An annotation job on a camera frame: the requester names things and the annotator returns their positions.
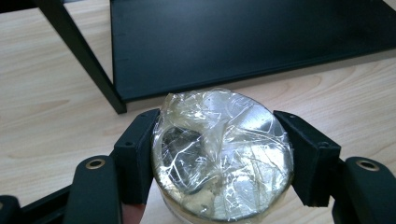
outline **light wood grain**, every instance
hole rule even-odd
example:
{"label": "light wood grain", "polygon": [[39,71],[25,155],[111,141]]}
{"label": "light wood grain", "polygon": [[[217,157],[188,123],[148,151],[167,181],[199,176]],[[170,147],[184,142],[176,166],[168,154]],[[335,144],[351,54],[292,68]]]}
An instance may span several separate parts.
{"label": "light wood grain", "polygon": [[[108,2],[67,8],[111,74]],[[137,114],[163,101],[133,102],[117,115],[38,9],[0,14],[0,30],[0,194],[22,205],[69,185],[80,161],[108,154]],[[343,147],[343,159],[367,157],[396,174],[395,52],[221,87],[306,119]],[[332,223],[332,215],[303,207],[290,189],[264,222]],[[155,184],[142,223],[180,223]]]}

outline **wooden surface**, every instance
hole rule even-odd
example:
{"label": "wooden surface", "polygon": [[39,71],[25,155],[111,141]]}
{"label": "wooden surface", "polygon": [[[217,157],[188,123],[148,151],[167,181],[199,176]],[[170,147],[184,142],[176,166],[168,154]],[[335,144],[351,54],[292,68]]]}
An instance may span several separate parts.
{"label": "wooden surface", "polygon": [[[396,8],[396,0],[389,4]],[[111,74],[108,1],[67,8]],[[343,147],[342,159],[367,157],[396,174],[395,56],[388,51],[221,87],[306,119]],[[117,115],[38,9],[0,14],[0,194],[26,205],[71,184],[80,161],[107,155],[135,116],[163,98],[130,103]],[[290,189],[264,222],[332,223],[330,211],[303,207]],[[142,223],[180,223],[155,183]]]}

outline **wrapped object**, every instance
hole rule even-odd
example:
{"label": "wrapped object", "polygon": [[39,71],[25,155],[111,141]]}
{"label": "wrapped object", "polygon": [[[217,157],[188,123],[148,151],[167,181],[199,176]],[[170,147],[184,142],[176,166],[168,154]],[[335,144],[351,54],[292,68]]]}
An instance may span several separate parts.
{"label": "wrapped object", "polygon": [[257,223],[289,187],[292,150],[277,119],[224,89],[169,94],[154,128],[154,176],[187,223]]}

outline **reflective metal surface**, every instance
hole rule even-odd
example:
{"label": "reflective metal surface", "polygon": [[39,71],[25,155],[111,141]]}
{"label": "reflective metal surface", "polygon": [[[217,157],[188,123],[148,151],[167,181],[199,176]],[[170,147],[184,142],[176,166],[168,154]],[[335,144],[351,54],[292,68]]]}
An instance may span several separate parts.
{"label": "reflective metal surface", "polygon": [[184,221],[260,221],[290,185],[286,132],[263,105],[223,89],[170,94],[154,129],[153,170]]}

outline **plastic wrap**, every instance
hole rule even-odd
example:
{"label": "plastic wrap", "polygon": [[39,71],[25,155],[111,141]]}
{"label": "plastic wrap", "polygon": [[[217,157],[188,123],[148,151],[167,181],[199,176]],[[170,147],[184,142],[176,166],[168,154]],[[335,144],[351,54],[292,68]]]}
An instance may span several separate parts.
{"label": "plastic wrap", "polygon": [[241,94],[169,94],[153,136],[155,178],[185,222],[257,223],[290,185],[286,132],[263,105]]}

